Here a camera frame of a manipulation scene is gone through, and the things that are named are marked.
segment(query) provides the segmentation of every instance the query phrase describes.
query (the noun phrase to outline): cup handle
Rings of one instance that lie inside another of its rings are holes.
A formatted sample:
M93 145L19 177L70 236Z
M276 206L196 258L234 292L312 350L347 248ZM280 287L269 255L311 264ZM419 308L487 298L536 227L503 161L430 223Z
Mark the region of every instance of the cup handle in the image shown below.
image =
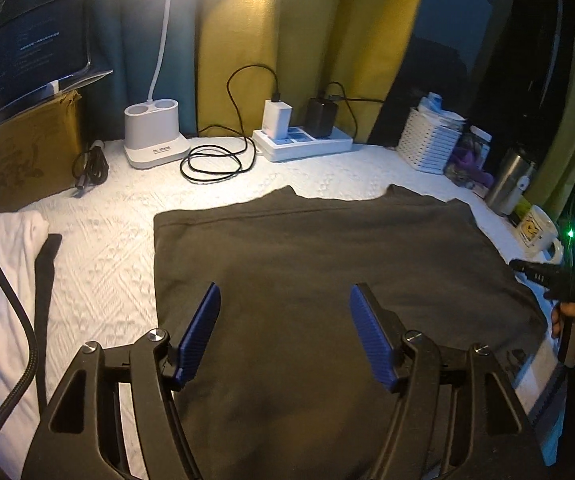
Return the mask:
M563 244L558 238L555 238L552 243L554 244L554 256L552 256L550 263L560 265L563 261Z

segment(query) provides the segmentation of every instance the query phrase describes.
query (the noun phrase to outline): white lamp base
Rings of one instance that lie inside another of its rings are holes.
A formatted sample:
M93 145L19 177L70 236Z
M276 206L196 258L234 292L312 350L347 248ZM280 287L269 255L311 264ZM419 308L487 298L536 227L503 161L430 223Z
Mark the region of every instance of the white lamp base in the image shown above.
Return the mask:
M190 145L183 135L178 134L178 137L170 142L163 142L140 150L130 150L127 146L124 148L127 160L132 167L138 170L147 170L183 158L189 152Z

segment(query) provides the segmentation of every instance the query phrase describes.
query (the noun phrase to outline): white textured bedsheet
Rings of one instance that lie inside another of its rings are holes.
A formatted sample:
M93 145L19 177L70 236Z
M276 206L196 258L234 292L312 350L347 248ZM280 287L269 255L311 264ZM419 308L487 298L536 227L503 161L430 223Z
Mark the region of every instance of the white textured bedsheet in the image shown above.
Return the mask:
M232 149L240 139L193 139L193 146L217 142ZM419 173L392 150L355 146L351 152L272 163L262 156L250 173L219 184L197 185L183 179L178 163L135 170L126 161L122 141L105 147L110 171L105 184L76 198L75 190L45 198L25 210L38 210L50 231L63 236L56 257L47 332L48 399L85 341L104 347L130 344L156 326L154 300L154 215L172 209L207 209L247 202L284 186L308 198L365 200L381 196L389 184L440 200L467 202L480 229L506 261L525 258L507 222L469 190L445 176ZM203 161L224 168L225 161ZM542 290L533 287L537 298ZM549 322L551 307L541 302ZM517 394L530 410L555 366L549 334L522 375ZM125 445L132 474L146 478L129 388L122 393Z

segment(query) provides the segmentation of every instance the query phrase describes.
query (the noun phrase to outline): black controller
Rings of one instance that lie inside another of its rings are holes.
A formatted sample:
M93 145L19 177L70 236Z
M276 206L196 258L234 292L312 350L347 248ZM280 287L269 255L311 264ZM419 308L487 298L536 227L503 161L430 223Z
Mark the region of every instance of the black controller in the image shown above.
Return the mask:
M509 266L523 272L531 282L549 289L549 297L562 303L575 303L575 224L566 233L565 259L561 266L512 260ZM572 368L575 365L575 319L561 317L559 361Z

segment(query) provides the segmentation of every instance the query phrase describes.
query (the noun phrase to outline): coffee mug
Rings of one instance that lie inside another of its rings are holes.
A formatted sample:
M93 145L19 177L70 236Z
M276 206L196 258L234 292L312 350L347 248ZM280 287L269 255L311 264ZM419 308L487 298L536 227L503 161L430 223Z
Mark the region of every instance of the coffee mug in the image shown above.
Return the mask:
M558 229L545 212L536 205L525 215L517 227L519 240L525 244L525 252L535 255L546 252L554 244L554 256L550 263L560 264L563 260L563 244L558 239Z

